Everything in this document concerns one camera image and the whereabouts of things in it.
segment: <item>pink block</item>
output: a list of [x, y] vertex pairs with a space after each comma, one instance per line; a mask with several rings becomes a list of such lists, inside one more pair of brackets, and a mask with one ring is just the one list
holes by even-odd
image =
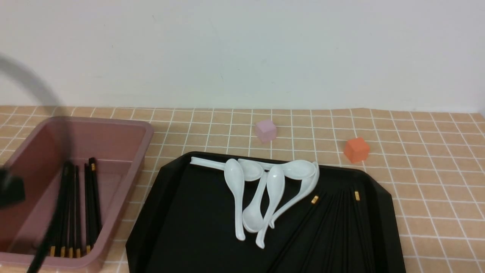
[[268, 142], [276, 138], [276, 126], [271, 119], [263, 120], [255, 125], [256, 135], [261, 142]]

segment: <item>orange cube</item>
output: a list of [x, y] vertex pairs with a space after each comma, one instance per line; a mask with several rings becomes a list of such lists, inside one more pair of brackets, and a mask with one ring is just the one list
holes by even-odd
[[371, 148], [361, 137], [350, 139], [345, 145], [344, 155], [352, 163], [357, 163], [359, 161], [366, 160], [369, 156]]

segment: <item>white wall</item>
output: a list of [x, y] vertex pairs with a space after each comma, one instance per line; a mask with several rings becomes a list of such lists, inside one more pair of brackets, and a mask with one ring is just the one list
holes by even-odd
[[0, 53], [68, 105], [485, 106], [483, 0], [3, 0]]

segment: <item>white spoon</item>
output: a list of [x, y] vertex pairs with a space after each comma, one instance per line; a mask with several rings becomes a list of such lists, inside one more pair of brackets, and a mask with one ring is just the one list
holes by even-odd
[[287, 211], [291, 206], [308, 196], [314, 189], [315, 186], [318, 183], [318, 178], [320, 177], [320, 168], [318, 167], [317, 162], [313, 162], [313, 165], [315, 165], [315, 174], [311, 177], [307, 177], [302, 180], [301, 186], [300, 186], [300, 191], [298, 192], [297, 195], [295, 195], [291, 200], [289, 200], [286, 204], [284, 204], [277, 212], [273, 214], [273, 217], [271, 217], [270, 221], [270, 227], [275, 228], [275, 221], [278, 219], [278, 217], [281, 216], [285, 211]]
[[[240, 159], [240, 162], [252, 161], [247, 159]], [[286, 177], [294, 180], [302, 180], [304, 178], [310, 177], [315, 173], [315, 165], [306, 160], [294, 160], [283, 164], [271, 164], [265, 162], [254, 161], [263, 167], [265, 170], [271, 169], [275, 165], [281, 166]]]
[[243, 229], [243, 195], [244, 195], [244, 174], [243, 169], [239, 163], [231, 158], [226, 162], [224, 168], [224, 178], [226, 179], [226, 184], [231, 190], [232, 195], [234, 195], [234, 219], [235, 219], [235, 230], [236, 238], [240, 241], [246, 239]]
[[[190, 164], [212, 168], [216, 170], [221, 170], [221, 171], [224, 171], [226, 168], [225, 163], [203, 159], [199, 157], [194, 157], [194, 156], [191, 157]], [[263, 168], [260, 165], [254, 164], [251, 161], [239, 161], [239, 164], [242, 167], [245, 181], [258, 180], [259, 178], [261, 178], [261, 175], [264, 172]]]
[[285, 191], [285, 174], [280, 165], [275, 165], [270, 169], [266, 180], [266, 188], [270, 197], [270, 204], [264, 215], [263, 227], [256, 236], [256, 245], [262, 249], [264, 249], [264, 237], [266, 236], [266, 230], [268, 230], [268, 224]]
[[263, 227], [263, 216], [261, 215], [261, 199], [266, 188], [268, 173], [263, 172], [259, 180], [258, 188], [254, 193], [251, 203], [242, 211], [242, 225], [250, 233], [256, 233]]

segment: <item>pink plastic bin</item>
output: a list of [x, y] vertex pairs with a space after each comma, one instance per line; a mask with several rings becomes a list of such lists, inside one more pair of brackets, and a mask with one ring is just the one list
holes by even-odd
[[57, 117], [39, 124], [6, 163], [14, 175], [24, 179], [26, 201], [0, 210], [0, 264], [4, 266], [28, 266], [47, 229], [57, 200], [63, 164], [58, 130], [62, 123], [69, 126], [72, 160], [80, 166], [83, 242], [82, 170], [90, 157], [95, 157], [98, 164], [103, 227], [90, 254], [81, 258], [47, 257], [42, 268], [86, 268], [89, 272], [101, 269], [153, 136], [151, 125], [143, 121], [67, 118], [67, 122], [63, 122]]

